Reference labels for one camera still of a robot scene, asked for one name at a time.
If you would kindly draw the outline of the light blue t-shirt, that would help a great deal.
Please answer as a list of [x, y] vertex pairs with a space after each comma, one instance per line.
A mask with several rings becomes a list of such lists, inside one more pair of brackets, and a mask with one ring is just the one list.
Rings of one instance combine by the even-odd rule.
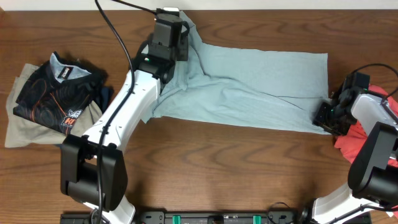
[[143, 117], [323, 134], [313, 124], [328, 99], [328, 56], [210, 45], [188, 22], [188, 60]]

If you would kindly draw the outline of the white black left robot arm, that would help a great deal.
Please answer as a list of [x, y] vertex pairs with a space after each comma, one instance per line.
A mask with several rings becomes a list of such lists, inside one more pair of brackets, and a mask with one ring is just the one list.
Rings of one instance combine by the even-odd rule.
[[100, 119], [82, 136], [69, 134], [61, 150], [61, 191], [91, 208], [66, 213], [60, 223], [132, 223], [136, 209], [125, 193], [124, 151], [138, 122], [188, 59], [189, 25], [176, 7], [155, 11], [154, 32], [130, 60], [123, 87]]

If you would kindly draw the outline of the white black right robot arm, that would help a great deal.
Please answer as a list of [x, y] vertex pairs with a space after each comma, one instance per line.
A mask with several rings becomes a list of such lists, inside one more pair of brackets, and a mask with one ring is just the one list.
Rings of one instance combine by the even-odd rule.
[[387, 96], [369, 89], [369, 75], [353, 72], [323, 102], [313, 124], [335, 136], [344, 136], [360, 124], [366, 140], [354, 158], [348, 181], [327, 196], [307, 205], [298, 223], [370, 223], [370, 211], [397, 211], [397, 116]]

